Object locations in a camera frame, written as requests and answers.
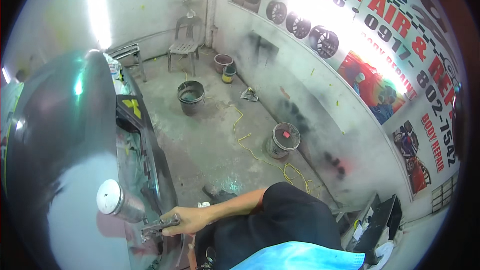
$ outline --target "blue face mask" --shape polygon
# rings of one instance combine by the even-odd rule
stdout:
[[[358,270],[364,253],[329,249],[312,243],[286,242],[263,248],[232,270]]]

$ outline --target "banner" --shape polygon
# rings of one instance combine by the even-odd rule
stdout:
[[[405,158],[413,194],[428,185],[436,188],[458,170],[451,119],[463,64],[457,47],[451,47],[457,43],[441,7],[432,0],[231,2],[328,63],[384,128],[400,127],[387,135]],[[422,126],[426,133],[412,137],[413,127],[419,131]]]

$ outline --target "yellow extension cord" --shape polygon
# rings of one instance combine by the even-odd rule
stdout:
[[[183,70],[183,67],[182,67],[182,71],[185,72],[185,81],[187,81],[187,80],[188,80],[188,74],[187,74],[186,71]],[[240,114],[240,117],[237,119],[237,121],[235,121],[235,123],[233,123],[233,135],[235,136],[235,140],[237,140],[237,143],[238,143],[241,147],[243,147],[244,149],[248,150],[248,151],[251,153],[251,155],[252,155],[256,160],[262,161],[262,162],[264,162],[264,163],[267,163],[268,165],[271,165],[271,166],[273,166],[273,167],[276,167],[276,168],[280,169],[280,171],[283,173],[283,177],[285,177],[286,181],[289,182],[292,186],[293,186],[292,179],[295,179],[295,178],[297,178],[297,177],[301,177],[301,178],[303,179],[303,182],[305,183],[305,191],[306,191],[307,194],[309,194],[309,195],[311,195],[311,194],[312,194],[312,191],[315,190],[316,188],[320,188],[320,186],[318,185],[318,186],[315,186],[315,187],[313,187],[313,188],[310,189],[308,183],[310,183],[310,182],[313,183],[314,181],[311,180],[311,179],[306,180],[305,177],[303,176],[302,172],[301,172],[299,169],[295,168],[295,167],[294,167],[292,164],[290,164],[289,162],[286,163],[286,164],[283,166],[283,169],[282,169],[282,168],[280,168],[279,166],[274,165],[274,164],[272,164],[272,163],[270,163],[270,162],[268,162],[268,161],[266,161],[266,160],[264,160],[264,159],[257,158],[257,157],[255,156],[254,152],[253,152],[250,148],[247,148],[247,147],[243,146],[242,143],[240,143],[240,141],[242,141],[243,139],[251,136],[252,134],[249,133],[248,135],[246,135],[246,136],[244,136],[244,137],[237,138],[237,131],[235,130],[235,126],[236,126],[237,123],[240,121],[240,119],[242,119],[243,113],[242,113],[239,109],[237,109],[237,107],[236,107],[235,105],[233,105],[233,104],[226,105],[226,106],[220,108],[220,107],[217,105],[217,101],[215,101],[214,98],[212,98],[212,97],[207,97],[207,96],[205,96],[205,98],[208,98],[208,99],[213,100],[213,103],[215,104],[215,107],[217,108],[217,110],[223,110],[223,109],[226,109],[226,108],[232,106],[232,107]],[[293,170],[295,170],[295,171],[298,173],[298,175],[297,175],[296,177],[290,178],[290,177],[287,175],[287,168],[288,168],[288,167],[293,168]]]

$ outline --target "paint bucket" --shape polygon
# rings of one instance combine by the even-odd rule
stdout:
[[[223,68],[222,81],[225,84],[231,84],[233,76],[237,73],[237,69],[234,66],[225,66]]]
[[[280,159],[297,149],[300,144],[300,132],[290,123],[282,122],[273,128],[272,137],[268,139],[266,149],[274,159]]]
[[[96,204],[100,212],[130,223],[139,223],[145,216],[145,205],[113,179],[107,179],[98,188]]]
[[[181,109],[187,116],[195,115],[204,105],[205,89],[201,83],[189,80],[181,83],[177,89],[177,97]]]
[[[233,58],[227,54],[217,54],[215,55],[213,60],[215,61],[215,71],[218,74],[223,73],[223,69],[225,68],[225,66],[230,66],[231,64],[233,64]]]

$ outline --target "concrete floor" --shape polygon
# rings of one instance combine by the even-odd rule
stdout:
[[[157,141],[165,151],[179,205],[195,207],[197,202],[208,201],[201,190],[206,183],[240,195],[285,181],[279,168],[254,159],[237,143],[233,124],[240,114],[233,107],[218,110],[212,99],[205,99],[199,114],[189,117],[183,113],[177,99],[177,87],[185,81],[183,71],[186,71],[189,73],[188,80],[201,82],[205,96],[213,97],[219,107],[235,105],[242,111],[243,117],[237,123],[236,131],[237,138],[251,133],[242,141],[245,147],[250,148],[258,158],[282,169],[285,163],[294,165],[305,179],[313,181],[309,183],[310,188],[321,186],[313,190],[312,195],[317,196],[320,192],[319,199],[336,208],[323,183],[297,150],[282,160],[268,156],[265,142],[277,123],[261,101],[240,99],[247,86],[237,76],[230,85],[222,82],[221,75],[214,70],[216,53],[213,50],[201,49],[200,52],[200,60],[195,60],[196,77],[190,75],[188,58],[178,61],[179,55],[172,56],[170,73],[167,56],[144,63],[148,78],[145,83],[132,71],[152,119]],[[291,178],[297,176],[291,168],[286,172]],[[293,183],[305,190],[301,177],[293,179]]]

